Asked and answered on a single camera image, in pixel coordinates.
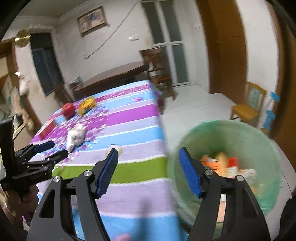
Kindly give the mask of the left hand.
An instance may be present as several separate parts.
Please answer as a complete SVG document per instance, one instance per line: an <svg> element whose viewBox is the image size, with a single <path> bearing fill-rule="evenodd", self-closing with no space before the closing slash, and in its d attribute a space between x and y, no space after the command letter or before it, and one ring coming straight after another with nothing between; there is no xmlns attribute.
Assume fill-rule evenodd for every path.
<svg viewBox="0 0 296 241"><path fill-rule="evenodd" d="M39 202L38 192L39 189L35 184L30 186L29 193L22 200L13 190L5 193L3 211L16 229L23 230L23 216L36 210Z"/></svg>

